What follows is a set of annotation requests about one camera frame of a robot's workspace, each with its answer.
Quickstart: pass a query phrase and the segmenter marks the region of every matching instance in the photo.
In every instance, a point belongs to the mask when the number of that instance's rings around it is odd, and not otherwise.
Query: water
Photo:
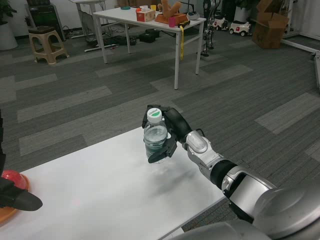
[[[144,143],[146,156],[149,158],[157,150],[162,148],[165,140],[167,139],[168,131],[165,126],[158,125],[147,129],[144,133]]]

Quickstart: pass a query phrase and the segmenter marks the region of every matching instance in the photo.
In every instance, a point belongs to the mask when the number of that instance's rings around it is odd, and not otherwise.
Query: plant pot
[[[234,20],[246,23],[247,22],[247,18],[250,16],[250,14],[251,14],[251,9],[248,10],[245,7],[240,8],[240,7],[237,6],[235,8]]]
[[[0,25],[0,50],[9,50],[16,47],[18,47],[18,44],[9,23]]]

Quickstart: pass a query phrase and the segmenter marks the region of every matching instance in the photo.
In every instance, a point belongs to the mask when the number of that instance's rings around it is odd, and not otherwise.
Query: white table
[[[148,21],[148,22],[137,21],[137,14],[136,14],[135,8],[131,8],[129,10],[122,10],[121,8],[114,8],[114,9],[109,9],[109,10],[105,10],[105,11],[98,11],[98,12],[95,12],[93,14],[93,16],[95,18],[95,23],[97,25],[97,35],[99,38],[99,42],[102,42],[102,43],[103,43],[103,38],[102,38],[102,32],[101,32],[100,18],[115,20],[117,22],[124,23],[126,42],[127,42],[129,54],[130,54],[130,40],[129,40],[128,24],[138,25],[138,26],[142,26],[142,27],[146,27],[146,28],[154,28],[154,29],[163,30],[166,32],[175,33],[176,39],[175,39],[174,89],[176,89],[176,90],[178,89],[179,62],[180,62],[180,53],[181,53],[181,29],[178,26],[169,27],[168,24],[156,22],[154,20]],[[184,28],[186,30],[186,29],[194,27],[196,25],[200,25],[199,26],[199,34],[196,37],[193,37],[190,40],[184,42],[184,45],[187,45],[187,44],[198,39],[195,74],[199,73],[202,38],[203,38],[204,22],[205,21],[206,21],[205,18],[199,18],[197,20],[190,21],[190,24]],[[107,64],[108,63],[107,55],[106,55],[104,48],[102,48],[102,55],[103,55],[104,63]]]
[[[93,13],[95,13],[97,11],[96,10],[96,4],[104,2],[105,0],[69,0],[69,1],[74,3],[74,4],[76,4],[76,8],[78,10],[79,19],[80,19],[80,22],[81,22],[81,28],[82,28],[82,32],[83,32],[82,35],[73,36],[71,38],[75,39],[75,38],[85,37],[87,34],[86,34],[85,29],[84,29],[83,22],[82,22],[82,17],[81,17],[81,13],[80,13],[82,11],[81,10],[81,4],[89,5],[91,13],[93,14]],[[93,20],[93,26],[94,26],[94,33],[91,33],[89,35],[97,34],[97,25],[95,24],[94,20]],[[109,47],[112,47],[112,46],[111,45],[107,45],[107,46],[104,46],[104,47],[105,48],[109,48]],[[101,47],[99,45],[99,47],[89,48],[89,49],[86,49],[84,51],[87,53],[87,52],[91,52],[91,51],[94,51],[94,50],[99,50],[100,48]]]
[[[149,164],[142,128],[23,174],[43,206],[0,227],[4,240],[157,240],[224,198],[180,144]]]

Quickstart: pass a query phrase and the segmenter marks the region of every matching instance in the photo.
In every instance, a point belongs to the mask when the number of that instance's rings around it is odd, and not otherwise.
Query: yellow cable
[[[185,30],[182,26],[180,26],[181,29],[181,53],[180,53],[180,59],[183,60],[184,59],[184,45],[185,45]]]

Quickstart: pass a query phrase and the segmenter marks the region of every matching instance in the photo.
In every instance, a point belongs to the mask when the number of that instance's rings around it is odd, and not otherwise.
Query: orange object
[[[161,0],[162,4],[158,4],[158,8],[160,12],[163,12],[163,15],[166,18],[170,18],[174,16],[174,14],[179,12],[181,8],[181,2],[177,1],[172,7],[168,4],[168,0]]]
[[[23,174],[21,174],[21,175],[26,181],[26,188],[25,189],[27,189],[28,192],[30,192],[29,179],[25,175],[23,175]],[[12,208],[12,207],[0,208],[0,224],[5,223],[9,218],[11,218],[17,212],[18,212],[18,209],[15,209],[15,208]]]
[[[187,15],[183,13],[176,13],[172,17],[175,18],[175,25],[178,25],[184,21],[188,21]],[[169,24],[169,19],[163,14],[158,14],[158,16],[155,18],[155,21],[163,24]]]

